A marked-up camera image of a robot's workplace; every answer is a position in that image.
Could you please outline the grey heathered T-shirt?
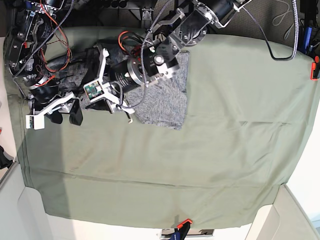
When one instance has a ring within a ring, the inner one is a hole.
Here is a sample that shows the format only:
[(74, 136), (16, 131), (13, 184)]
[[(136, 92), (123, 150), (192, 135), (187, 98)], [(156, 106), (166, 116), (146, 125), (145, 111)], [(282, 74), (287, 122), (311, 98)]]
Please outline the grey heathered T-shirt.
[[(80, 98), (80, 107), (85, 109), (90, 103), (85, 92), (80, 92), (80, 85), (87, 70), (82, 61), (81, 52), (73, 54), (71, 62), (63, 70), (55, 73), (55, 78), (62, 91), (72, 91)], [(180, 69), (168, 80), (151, 86), (146, 91), (143, 103), (135, 110), (135, 116), (143, 124), (180, 130), (187, 113), (187, 78), (189, 66), (188, 51), (178, 53), (176, 59)]]

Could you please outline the metal table bracket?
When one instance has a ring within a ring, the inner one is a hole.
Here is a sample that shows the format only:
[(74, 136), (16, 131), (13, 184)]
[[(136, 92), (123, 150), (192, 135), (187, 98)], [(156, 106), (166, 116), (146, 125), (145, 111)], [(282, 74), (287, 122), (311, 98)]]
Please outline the metal table bracket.
[(141, 9), (141, 27), (143, 29), (148, 29), (153, 21), (154, 10), (152, 8), (142, 8)]

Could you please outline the orange black clamp bottom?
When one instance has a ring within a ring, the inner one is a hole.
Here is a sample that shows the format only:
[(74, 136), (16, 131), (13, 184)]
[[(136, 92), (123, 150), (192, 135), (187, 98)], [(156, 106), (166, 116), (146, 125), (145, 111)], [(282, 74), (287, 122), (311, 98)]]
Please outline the orange black clamp bottom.
[(170, 240), (184, 240), (191, 228), (193, 221), (191, 219), (186, 219), (174, 229), (174, 233), (171, 234)]

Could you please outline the orange black clamp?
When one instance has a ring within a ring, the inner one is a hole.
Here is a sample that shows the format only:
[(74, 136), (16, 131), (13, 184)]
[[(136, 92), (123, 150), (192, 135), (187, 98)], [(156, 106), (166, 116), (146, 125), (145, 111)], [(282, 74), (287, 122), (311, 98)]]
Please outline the orange black clamp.
[(174, 233), (171, 234), (170, 240), (184, 240), (191, 228), (193, 221), (191, 219), (186, 219), (174, 229)]
[(310, 79), (318, 81), (320, 79), (320, 57), (316, 56), (311, 64)]

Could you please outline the black object left edge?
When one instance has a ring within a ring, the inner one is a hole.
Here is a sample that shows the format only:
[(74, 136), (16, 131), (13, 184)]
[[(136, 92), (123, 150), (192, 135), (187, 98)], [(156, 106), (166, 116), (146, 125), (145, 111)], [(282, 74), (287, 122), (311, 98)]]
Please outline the black object left edge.
[(4, 168), (10, 168), (10, 166), (13, 164), (12, 160), (9, 160), (5, 154), (4, 154), (4, 148), (2, 146), (0, 146), (0, 169), (4, 169)]

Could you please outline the orange black clamp right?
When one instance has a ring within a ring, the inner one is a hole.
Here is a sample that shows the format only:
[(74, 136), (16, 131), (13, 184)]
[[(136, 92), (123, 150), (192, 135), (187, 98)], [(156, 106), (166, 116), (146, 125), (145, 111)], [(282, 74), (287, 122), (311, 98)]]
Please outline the orange black clamp right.
[(320, 79), (320, 57), (316, 56), (311, 64), (310, 79), (318, 81)]

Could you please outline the green table cloth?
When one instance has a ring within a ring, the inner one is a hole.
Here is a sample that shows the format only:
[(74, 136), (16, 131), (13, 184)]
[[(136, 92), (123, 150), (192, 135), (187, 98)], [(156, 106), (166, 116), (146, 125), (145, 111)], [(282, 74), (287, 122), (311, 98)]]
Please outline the green table cloth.
[(210, 34), (190, 47), (181, 130), (123, 113), (85, 110), (26, 129), (28, 104), (8, 71), (17, 158), (24, 183), (49, 215), (94, 223), (222, 229), (253, 221), (273, 203), (312, 132), (320, 84), (312, 58), (275, 61), (264, 41)]

